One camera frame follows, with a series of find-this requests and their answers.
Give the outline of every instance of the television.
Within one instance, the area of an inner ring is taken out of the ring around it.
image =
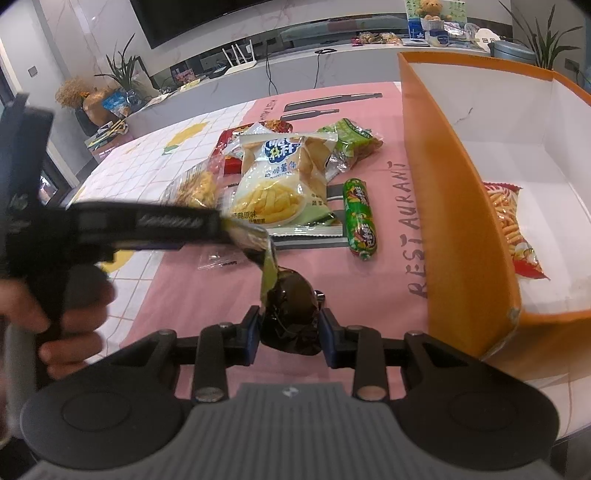
[[[130,0],[150,47],[242,8],[269,0]]]

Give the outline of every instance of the pink tablecloth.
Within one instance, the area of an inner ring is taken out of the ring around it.
[[[315,131],[347,117],[383,137],[381,150],[335,180],[342,183],[348,177],[359,177],[367,183],[378,252],[369,262],[360,261],[347,248],[279,252],[278,260],[326,294],[327,306],[341,325],[371,326],[384,337],[401,338],[408,330],[427,330],[427,292],[398,88],[393,83],[368,83],[278,95],[258,100],[242,123],[279,118],[291,102],[376,92],[383,97],[320,107],[340,112],[293,125],[296,132]],[[258,304],[261,273],[257,267],[247,264],[198,271],[199,254],[198,247],[166,254],[125,344],[162,328],[190,336],[214,323],[238,323],[250,305]],[[343,381],[350,389],[352,371],[329,370],[322,355],[290,355],[261,345],[255,364],[229,369],[228,380],[231,394],[245,381]],[[392,396],[402,396],[404,389],[395,369],[389,372],[389,380]],[[177,394],[187,396],[189,385],[187,369],[181,373]]]

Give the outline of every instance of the white grid tablecloth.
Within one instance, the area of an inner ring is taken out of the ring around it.
[[[182,172],[207,159],[222,131],[243,123],[254,102],[242,103],[196,116],[150,133],[114,149],[84,182],[74,202],[124,200],[156,203]],[[194,136],[164,154],[175,134],[196,124],[206,124]],[[161,251],[135,252],[110,277],[117,290],[109,317],[98,330],[105,348],[90,359],[98,361],[119,349],[144,301],[163,257]]]

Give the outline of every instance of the green snack bag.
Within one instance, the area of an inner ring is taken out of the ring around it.
[[[340,172],[352,169],[359,160],[369,157],[384,144],[382,140],[372,135],[371,130],[357,126],[348,118],[343,118],[318,131],[336,133],[339,136],[335,149],[326,163],[327,181],[331,181]]]

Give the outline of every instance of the dried flower arrangement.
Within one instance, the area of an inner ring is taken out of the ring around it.
[[[80,108],[92,88],[80,77],[66,80],[56,92],[56,102],[62,107]]]

